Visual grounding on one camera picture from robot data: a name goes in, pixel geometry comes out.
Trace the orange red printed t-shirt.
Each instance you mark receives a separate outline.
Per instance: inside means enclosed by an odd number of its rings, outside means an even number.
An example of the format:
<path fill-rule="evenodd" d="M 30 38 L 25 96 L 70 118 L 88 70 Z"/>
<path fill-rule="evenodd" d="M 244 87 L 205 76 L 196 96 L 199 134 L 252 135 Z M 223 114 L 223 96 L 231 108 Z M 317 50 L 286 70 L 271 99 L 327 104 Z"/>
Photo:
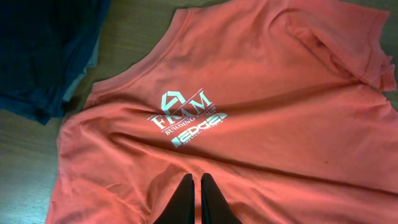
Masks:
<path fill-rule="evenodd" d="M 177 10 L 63 123 L 47 223 L 153 223 L 206 173 L 243 223 L 396 223 L 388 17 L 343 1 Z"/>

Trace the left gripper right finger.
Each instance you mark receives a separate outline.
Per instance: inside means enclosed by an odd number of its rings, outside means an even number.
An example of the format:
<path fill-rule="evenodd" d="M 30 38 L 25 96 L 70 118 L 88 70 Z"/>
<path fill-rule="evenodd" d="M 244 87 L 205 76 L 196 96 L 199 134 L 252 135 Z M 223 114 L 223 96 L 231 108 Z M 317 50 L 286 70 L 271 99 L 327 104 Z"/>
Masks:
<path fill-rule="evenodd" d="M 201 178 L 201 223 L 242 224 L 209 173 L 204 173 Z"/>

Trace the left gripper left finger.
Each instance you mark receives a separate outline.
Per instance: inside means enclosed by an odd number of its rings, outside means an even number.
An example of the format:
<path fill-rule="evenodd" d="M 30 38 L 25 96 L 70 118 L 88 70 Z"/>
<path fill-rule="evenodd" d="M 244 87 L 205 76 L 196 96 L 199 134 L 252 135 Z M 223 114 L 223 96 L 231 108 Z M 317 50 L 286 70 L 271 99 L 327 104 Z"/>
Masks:
<path fill-rule="evenodd" d="M 154 224 L 194 224 L 195 185 L 191 174 L 182 178 L 167 206 Z"/>

